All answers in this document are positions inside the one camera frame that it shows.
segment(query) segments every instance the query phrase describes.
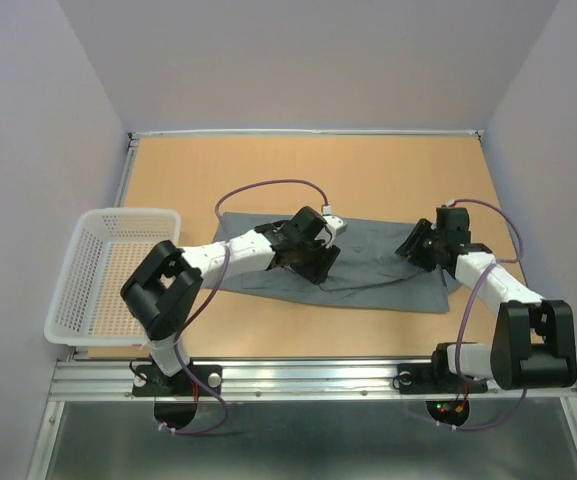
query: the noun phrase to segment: white plastic basket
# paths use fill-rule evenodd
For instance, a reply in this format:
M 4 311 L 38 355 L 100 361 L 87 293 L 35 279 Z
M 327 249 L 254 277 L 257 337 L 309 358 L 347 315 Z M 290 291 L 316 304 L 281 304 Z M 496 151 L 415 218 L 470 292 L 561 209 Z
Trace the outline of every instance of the white plastic basket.
M 119 292 L 152 247 L 177 241 L 174 210 L 105 208 L 81 216 L 70 240 L 44 334 L 71 346 L 125 346 L 145 337 Z

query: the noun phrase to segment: gray cloth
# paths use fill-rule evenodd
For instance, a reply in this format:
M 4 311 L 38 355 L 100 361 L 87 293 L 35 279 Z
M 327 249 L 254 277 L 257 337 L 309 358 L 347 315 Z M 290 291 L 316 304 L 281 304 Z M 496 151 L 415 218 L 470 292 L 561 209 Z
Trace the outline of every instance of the gray cloth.
M 241 235 L 257 225 L 289 219 L 284 215 L 226 213 L 228 229 Z M 459 287 L 437 269 L 428 273 L 395 255 L 414 225 L 344 218 L 348 229 L 335 240 L 341 254 L 321 285 L 290 269 L 250 272 L 231 277 L 221 289 L 311 305 L 442 313 L 448 293 Z M 225 238 L 221 227 L 214 241 Z

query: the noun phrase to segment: white wall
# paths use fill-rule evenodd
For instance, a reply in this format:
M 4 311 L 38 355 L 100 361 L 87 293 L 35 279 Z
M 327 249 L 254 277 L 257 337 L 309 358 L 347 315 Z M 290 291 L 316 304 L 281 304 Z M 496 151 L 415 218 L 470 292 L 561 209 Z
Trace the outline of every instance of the white wall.
M 577 336 L 577 0 L 561 0 L 483 144 L 526 239 L 526 277 L 572 304 Z
M 130 131 L 482 128 L 557 0 L 59 0 Z
M 57 353 L 42 332 L 53 285 L 125 148 L 57 2 L 0 0 L 0 479 L 25 477 Z

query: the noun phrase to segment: wooden work surface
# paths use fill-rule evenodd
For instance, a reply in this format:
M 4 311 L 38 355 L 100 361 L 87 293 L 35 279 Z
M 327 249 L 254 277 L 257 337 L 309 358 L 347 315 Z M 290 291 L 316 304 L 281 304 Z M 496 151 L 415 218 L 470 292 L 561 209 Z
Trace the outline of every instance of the wooden work surface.
M 357 136 L 142 139 L 124 206 L 178 211 L 179 244 L 200 245 L 212 241 L 222 195 L 288 177 L 320 185 L 334 213 L 345 217 L 416 223 L 434 219 L 435 207 L 453 198 L 498 205 L 475 138 Z M 236 195 L 223 210 L 292 215 L 321 203 L 306 186 L 279 185 Z M 514 256 L 503 220 L 483 207 L 468 209 L 474 241 L 498 257 Z M 517 265 L 509 270 L 523 278 Z M 189 353 L 200 357 L 429 355 L 437 343 L 456 338 L 469 292 L 462 287 L 450 295 L 445 314 L 316 307 L 219 292 L 184 338 Z M 466 339 L 490 343 L 494 324 L 495 316 L 477 301 Z M 139 353 L 90 349 L 91 356 Z

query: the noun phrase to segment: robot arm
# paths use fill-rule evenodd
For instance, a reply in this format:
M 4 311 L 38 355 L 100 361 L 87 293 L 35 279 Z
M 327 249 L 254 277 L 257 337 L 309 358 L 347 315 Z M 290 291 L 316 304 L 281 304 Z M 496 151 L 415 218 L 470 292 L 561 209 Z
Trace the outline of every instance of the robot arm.
M 473 288 L 496 259 L 485 245 L 471 243 L 469 223 L 465 208 L 439 207 L 436 224 L 420 220 L 396 253 L 426 271 L 439 266 Z M 544 299 L 501 265 L 489 271 L 477 295 L 497 314 L 497 325 L 491 347 L 463 345 L 461 363 L 472 368 L 462 368 L 463 373 L 493 377 L 503 389 L 567 387 L 576 382 L 573 317 L 567 303 Z M 532 331 L 543 343 L 532 343 Z M 455 373 L 455 346 L 442 344 L 440 349 Z M 464 362 L 465 357 L 472 361 Z
M 322 216 L 310 207 L 290 220 L 260 225 L 230 240 L 224 278 L 290 267 L 318 285 L 341 252 L 334 240 L 345 228 L 339 217 Z M 178 342 L 182 359 L 190 361 L 179 335 L 199 289 L 213 287 L 220 277 L 225 249 L 225 242 L 184 248 L 160 242 L 121 289 L 121 297 L 146 332 L 153 360 L 167 376 L 181 369 L 174 352 Z

